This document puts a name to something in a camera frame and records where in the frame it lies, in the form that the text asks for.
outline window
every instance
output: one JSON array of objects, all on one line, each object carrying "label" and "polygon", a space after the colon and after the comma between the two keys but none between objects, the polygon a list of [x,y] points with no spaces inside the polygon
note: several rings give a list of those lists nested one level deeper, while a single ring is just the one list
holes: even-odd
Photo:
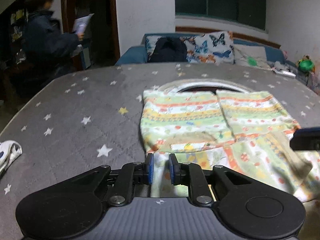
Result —
[{"label": "window", "polygon": [[176,0],[177,15],[196,15],[265,29],[266,0]]}]

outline blue sofa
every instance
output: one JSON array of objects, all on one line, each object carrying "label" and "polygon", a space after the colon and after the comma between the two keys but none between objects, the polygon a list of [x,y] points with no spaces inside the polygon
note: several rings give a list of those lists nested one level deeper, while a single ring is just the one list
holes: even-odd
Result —
[{"label": "blue sofa", "polygon": [[[190,37],[193,36],[193,33],[146,33],[144,35],[143,44],[140,46],[133,46],[129,48],[126,53],[124,53],[120,59],[116,62],[116,66],[125,65],[125,64],[143,64],[147,63],[148,55],[145,40],[148,36],[163,36],[170,38],[179,38],[179,37]],[[304,84],[307,84],[308,77],[305,76],[303,72],[298,71],[295,64],[291,61],[286,61],[284,55],[280,49],[276,49],[267,45],[263,45],[256,42],[245,41],[240,39],[234,39],[234,44],[243,44],[248,46],[263,46],[266,49],[267,61],[276,62],[280,61],[281,64],[289,64],[292,71],[297,75],[297,79]]]}]

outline green toy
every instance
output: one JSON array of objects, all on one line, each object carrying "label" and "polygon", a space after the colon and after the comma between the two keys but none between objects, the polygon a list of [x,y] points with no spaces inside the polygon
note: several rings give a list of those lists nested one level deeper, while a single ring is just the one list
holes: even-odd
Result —
[{"label": "green toy", "polygon": [[311,71],[313,68],[314,68],[314,64],[313,62],[310,60],[310,59],[307,59],[307,60],[302,60],[300,63],[299,63],[299,68],[301,71],[303,72],[309,72]]},{"label": "green toy", "polygon": [[257,66],[257,61],[253,57],[248,57],[248,64],[250,66]]}]

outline black backpack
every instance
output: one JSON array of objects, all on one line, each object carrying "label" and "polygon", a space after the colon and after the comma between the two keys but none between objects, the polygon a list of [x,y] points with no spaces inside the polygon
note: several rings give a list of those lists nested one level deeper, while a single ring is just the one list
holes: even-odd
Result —
[{"label": "black backpack", "polygon": [[160,38],[148,62],[187,62],[187,47],[179,38]]}]

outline gray gripper base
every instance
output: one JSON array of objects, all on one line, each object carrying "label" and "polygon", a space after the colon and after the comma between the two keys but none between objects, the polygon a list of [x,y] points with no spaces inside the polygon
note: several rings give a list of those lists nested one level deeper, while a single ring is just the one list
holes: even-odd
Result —
[{"label": "gray gripper base", "polygon": [[135,197],[127,206],[110,208],[93,230],[76,239],[247,240],[225,229],[209,208],[193,206],[185,197]]}]

